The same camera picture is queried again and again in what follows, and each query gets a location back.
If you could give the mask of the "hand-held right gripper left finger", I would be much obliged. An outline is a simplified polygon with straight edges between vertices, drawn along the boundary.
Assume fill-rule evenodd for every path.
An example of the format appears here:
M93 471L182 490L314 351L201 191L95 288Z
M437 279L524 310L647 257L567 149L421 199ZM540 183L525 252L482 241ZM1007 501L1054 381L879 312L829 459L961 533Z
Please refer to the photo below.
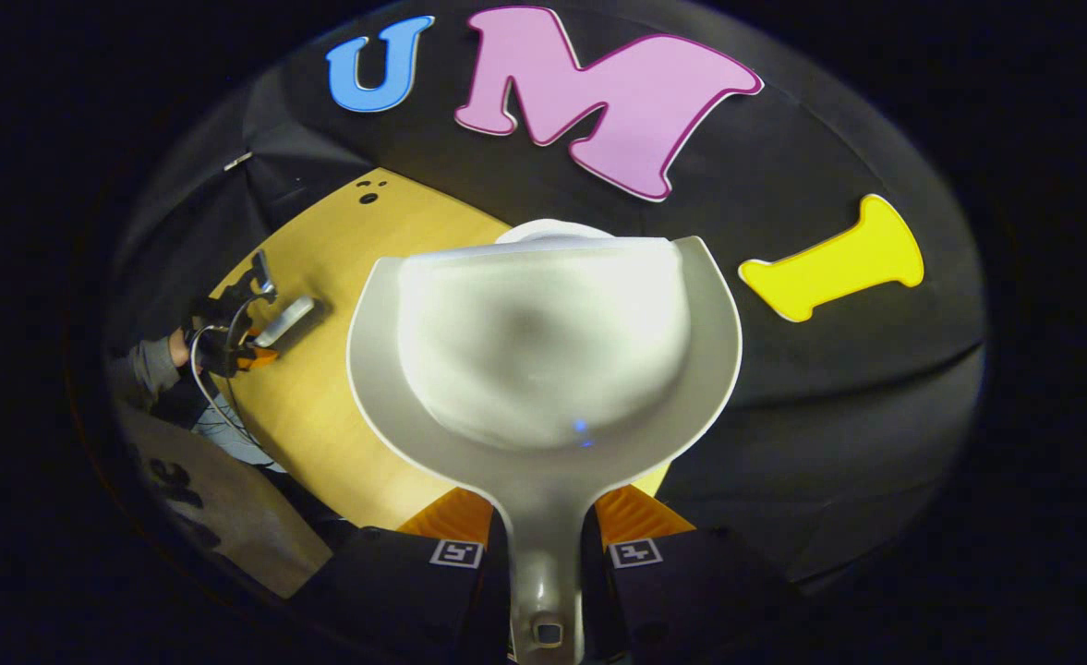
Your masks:
M391 664L508 664L501 523L454 489L395 529L345 535L320 570L320 617Z

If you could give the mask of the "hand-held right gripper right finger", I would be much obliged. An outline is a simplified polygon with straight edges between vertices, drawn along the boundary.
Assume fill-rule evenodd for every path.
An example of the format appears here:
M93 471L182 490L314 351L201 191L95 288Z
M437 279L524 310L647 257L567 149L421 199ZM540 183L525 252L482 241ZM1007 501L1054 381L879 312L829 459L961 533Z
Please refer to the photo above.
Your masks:
M599 497L586 517L586 664L721 664L804 607L741 534L692 526L637 487Z

